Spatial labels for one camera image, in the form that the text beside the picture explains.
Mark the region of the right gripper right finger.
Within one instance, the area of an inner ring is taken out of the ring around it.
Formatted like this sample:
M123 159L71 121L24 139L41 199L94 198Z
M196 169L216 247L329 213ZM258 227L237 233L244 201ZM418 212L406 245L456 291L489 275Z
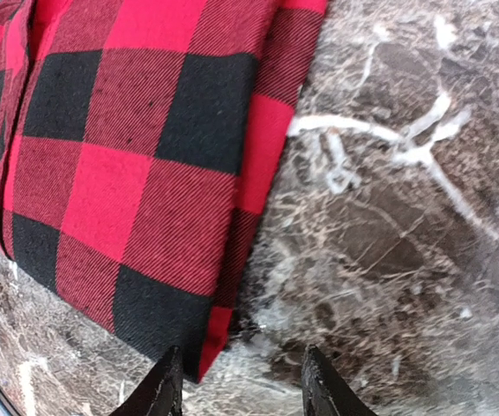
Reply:
M315 345L309 345L305 350L301 390L305 415L376 416Z

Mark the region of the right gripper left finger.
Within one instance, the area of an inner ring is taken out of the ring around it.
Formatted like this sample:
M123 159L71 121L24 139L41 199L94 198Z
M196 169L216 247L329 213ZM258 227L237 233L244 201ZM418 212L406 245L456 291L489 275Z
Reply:
M179 347L170 347L111 416L181 416L183 366Z

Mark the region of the red black plaid shirt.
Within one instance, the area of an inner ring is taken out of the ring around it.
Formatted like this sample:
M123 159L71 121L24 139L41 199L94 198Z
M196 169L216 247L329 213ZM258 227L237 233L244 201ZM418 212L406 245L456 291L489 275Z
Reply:
M0 1L0 249L199 381L313 59L323 1Z

